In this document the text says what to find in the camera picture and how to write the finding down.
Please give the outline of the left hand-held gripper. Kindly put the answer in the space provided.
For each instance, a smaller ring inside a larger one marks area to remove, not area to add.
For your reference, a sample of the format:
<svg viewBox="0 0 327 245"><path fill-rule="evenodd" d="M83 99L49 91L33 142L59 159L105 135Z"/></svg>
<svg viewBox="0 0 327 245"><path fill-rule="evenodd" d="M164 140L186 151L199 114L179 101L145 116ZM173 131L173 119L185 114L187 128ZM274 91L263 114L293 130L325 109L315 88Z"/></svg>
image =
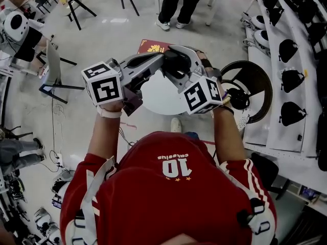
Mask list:
<svg viewBox="0 0 327 245"><path fill-rule="evenodd" d="M110 58L83 69L81 75L92 103L100 106L122 101L130 116L143 104L142 92L134 87L146 82L163 65L164 58L163 53L142 53L126 58L123 64Z"/></svg>

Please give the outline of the person's right hand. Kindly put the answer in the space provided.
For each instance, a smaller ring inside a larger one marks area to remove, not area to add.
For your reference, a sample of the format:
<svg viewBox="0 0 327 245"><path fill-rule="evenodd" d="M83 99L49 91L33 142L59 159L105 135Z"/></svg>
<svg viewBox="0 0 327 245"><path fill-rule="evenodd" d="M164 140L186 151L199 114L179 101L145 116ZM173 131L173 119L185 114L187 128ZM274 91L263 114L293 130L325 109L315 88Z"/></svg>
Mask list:
<svg viewBox="0 0 327 245"><path fill-rule="evenodd" d="M207 58L206 54L202 51L196 51L197 56L201 60L201 63L205 69L205 73L209 78L215 78L221 83L222 75L219 69L213 67Z"/></svg>

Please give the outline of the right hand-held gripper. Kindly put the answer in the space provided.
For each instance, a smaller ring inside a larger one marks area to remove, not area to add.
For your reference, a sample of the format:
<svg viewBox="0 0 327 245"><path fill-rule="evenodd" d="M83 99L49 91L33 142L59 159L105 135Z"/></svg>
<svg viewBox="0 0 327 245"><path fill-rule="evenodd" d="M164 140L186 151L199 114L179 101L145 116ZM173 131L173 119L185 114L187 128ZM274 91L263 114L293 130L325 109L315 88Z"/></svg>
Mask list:
<svg viewBox="0 0 327 245"><path fill-rule="evenodd" d="M220 93L215 78L209 78L193 48L184 45L169 45L168 48L180 55L187 56L191 61L190 72L166 71L165 76L177 88L186 112L191 114L205 114L223 105L223 94Z"/></svg>

